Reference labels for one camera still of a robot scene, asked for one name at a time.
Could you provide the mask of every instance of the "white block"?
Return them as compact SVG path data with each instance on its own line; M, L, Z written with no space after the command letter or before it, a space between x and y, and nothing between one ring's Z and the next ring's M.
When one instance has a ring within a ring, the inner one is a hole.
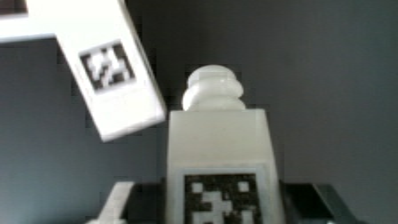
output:
M204 222L213 219L215 224L222 223L216 222L216 211L204 209L199 214L191 209L206 207L202 202L211 192L222 194L222 202L211 206L231 202L243 223L284 223L261 109L170 112L167 166L167 224L191 223L193 217L197 220L206 218ZM191 183L202 184L202 193L197 187L190 187L199 186Z
M26 0L53 30L103 141L165 120L165 105L120 0Z

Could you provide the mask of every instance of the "gray background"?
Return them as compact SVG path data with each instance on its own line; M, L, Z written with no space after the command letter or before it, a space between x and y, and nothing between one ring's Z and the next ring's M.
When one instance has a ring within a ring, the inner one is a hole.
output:
M398 1L127 5L168 109L191 69L229 66L280 179L330 183L358 219L396 223ZM165 175L167 122L101 143L55 39L0 45L0 77L0 223L78 224L113 182Z

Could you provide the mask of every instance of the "dark gray surface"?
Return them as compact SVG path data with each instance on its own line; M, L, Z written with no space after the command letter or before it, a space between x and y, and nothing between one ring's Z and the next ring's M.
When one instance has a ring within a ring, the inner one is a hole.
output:
M330 183L357 218L394 223L398 1L127 4L168 109L191 69L227 65L268 111L280 178ZM78 224L117 180L163 177L167 123L99 142L55 40L0 45L0 77L0 223Z

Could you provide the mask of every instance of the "white chess piece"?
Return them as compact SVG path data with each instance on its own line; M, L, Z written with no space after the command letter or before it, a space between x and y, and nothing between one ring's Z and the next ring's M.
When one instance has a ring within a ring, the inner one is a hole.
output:
M56 38L101 140L110 141L165 120L124 1L26 0L26 9L24 14L0 16L0 43ZM119 58L117 47L126 53Z
M184 111L170 112L167 224L183 224L186 219L195 224L209 220L220 224L220 214L222 219L238 214L243 224L254 224L255 219L261 223L284 223L264 110L245 109L241 94L232 71L218 65L200 67L188 78ZM241 201L232 198L245 194L252 195L250 200L245 209L236 209ZM211 209L191 210L204 201L211 201Z

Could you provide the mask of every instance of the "black and white square pattern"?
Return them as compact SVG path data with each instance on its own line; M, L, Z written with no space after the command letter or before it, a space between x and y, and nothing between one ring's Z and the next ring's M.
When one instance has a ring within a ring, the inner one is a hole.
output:
M135 79L120 42L111 42L79 54L94 90L104 90Z
M184 175L184 224L262 224L255 174Z

